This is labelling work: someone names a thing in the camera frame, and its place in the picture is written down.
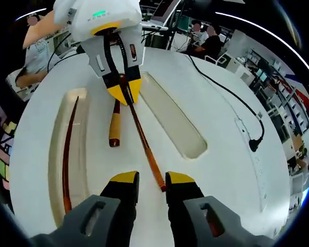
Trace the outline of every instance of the ceiling light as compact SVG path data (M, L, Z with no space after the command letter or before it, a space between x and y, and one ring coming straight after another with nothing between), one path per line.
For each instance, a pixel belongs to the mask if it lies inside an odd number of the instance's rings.
M30 12L30 13L24 14L24 15L18 17L15 21L17 21L17 20L19 20L20 18L23 18L23 17L25 17L25 16L27 16L27 15L34 14L34 13L37 13L37 12L40 12L40 11L43 11L43 10L46 10L46 9L47 9L47 8L38 9L38 10L32 11L32 12Z
M282 42L285 46L287 46L302 62L303 64L306 66L306 68L309 70L309 65L305 62L305 60L295 51L295 49L293 49L290 45L288 45L287 42L285 42L282 38L276 36L274 33L272 33L271 31L265 29L264 27L261 27L260 25L257 25L253 22L250 22L250 21L247 21L245 19L242 19L240 17L237 17L237 16L234 16L234 15L230 15L230 14L224 14L224 13L220 13L220 12L215 12L216 14L220 14L220 15L224 15L224 16L228 16L228 17L232 17L232 18L235 18L237 20L240 20L240 21L244 21L246 23L249 23L249 24L252 24L254 25L255 27L258 27L260 29L262 29L263 31L267 32L268 34L272 35L274 38L278 39L280 42Z
M243 0L223 0L223 1L237 3L237 4L245 4Z

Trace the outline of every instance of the wooden stick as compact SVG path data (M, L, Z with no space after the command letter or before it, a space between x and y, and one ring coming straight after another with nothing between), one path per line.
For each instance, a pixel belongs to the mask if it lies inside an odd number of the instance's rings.
M152 151L150 149L150 146L148 144L148 141L146 140L146 137L144 135L142 126L140 125L140 122L139 122L139 119L137 117L134 105L133 105L133 103L131 101L130 95L129 95L128 90L127 90L126 78L125 78L125 75L123 75L123 74L120 74L120 87L121 87L123 96L125 97L125 99L127 101L127 104L130 106L130 110L131 110L133 118L134 118L136 129L138 131L140 140L142 142L145 154L146 154L146 156L148 158L149 165L150 165L150 168L152 170L153 176L154 176L156 182L158 183L161 191L165 192L166 191L165 181L163 180L163 177L161 175L160 169L159 169L158 165L156 164L156 161L155 161L155 158L153 156L153 153L152 153Z
M63 151L62 184L63 184L63 203L64 203L64 209L65 209L66 214L72 209L70 192L69 192L69 184L68 184L68 155L69 155L69 150L70 150L73 121L76 115L78 101L79 101L79 97L77 97L77 100L74 104L74 107L71 113L71 118L68 123L64 151Z
M130 104L129 106L130 106L130 110L131 110L133 118L134 118L134 122L135 122L135 125L136 125L136 128L137 128L140 140L141 140L141 142L143 144L143 148L144 148L145 154L146 154L146 156L148 158L148 161L149 161L150 168L152 170L153 176L154 176L156 182L158 183L161 191L165 192L166 191L165 181L163 180L163 177L161 175L160 169L159 169L158 165L156 164L155 158L154 158L153 153L152 153L152 151L151 151L151 149L149 147L148 141L145 138L145 135L144 135L142 126L140 125L140 122L138 120L135 108L134 108L133 104Z
M120 146L120 101L115 100L110 132L108 134L108 143L110 147Z

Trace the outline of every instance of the white table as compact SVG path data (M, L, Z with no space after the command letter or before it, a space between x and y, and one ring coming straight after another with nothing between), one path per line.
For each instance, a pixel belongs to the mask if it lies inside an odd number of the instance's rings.
M118 48L112 49L112 55L118 70L123 72ZM251 233L274 237L286 222L290 199L287 162L274 125L240 78L204 60L194 60L201 71L238 94L255 112L262 112L265 136L256 155L268 179L267 206L260 212L258 182L249 146L235 123L237 114L252 138L258 138L261 127L256 118L233 96L205 80L185 55L146 48L141 70L156 79L208 143L208 150L199 158L182 158L140 98L135 108L157 163L162 173L171 170L193 177L204 195L215 196L238 213L243 227ZM100 194L111 177L138 170L139 200L131 246L174 246L165 194L153 178L129 108L121 108L123 131L119 150L108 146L114 99L102 79L88 66L86 54L65 60L48 74L17 127L10 187L18 221L29 236L50 233L56 228L48 193L48 150L63 95L77 87L86 87L91 96L86 137L90 192Z

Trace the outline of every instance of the monitor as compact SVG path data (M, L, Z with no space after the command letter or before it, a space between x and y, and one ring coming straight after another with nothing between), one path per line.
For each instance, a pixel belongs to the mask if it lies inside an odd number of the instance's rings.
M260 79L262 82L264 82L264 81L266 80L266 78L267 78L267 74L265 74L265 73L262 73L262 75L259 77L259 79Z
M179 13L176 13L176 21L178 20L178 17L179 17ZM180 20L179 20L179 23L178 23L178 28L180 30L188 32L189 31L189 23L190 23L190 18L185 16L185 15L182 15L180 17Z
M259 60L258 68L261 68L262 71L264 71L269 77L271 77L273 75L274 69L263 58L261 58L261 60Z
M165 26L180 1L181 0L162 0L155 10L151 22Z
M259 68L259 69L257 70L257 72L256 72L256 75L257 75L258 77L260 77L260 76L262 75L262 73L263 73L263 71Z

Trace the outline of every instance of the laptop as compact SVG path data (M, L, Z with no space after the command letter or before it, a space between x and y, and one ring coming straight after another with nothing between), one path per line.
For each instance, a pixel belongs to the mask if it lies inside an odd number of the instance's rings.
M153 16L147 22L141 22L143 27L168 30L165 25L181 0L162 0Z

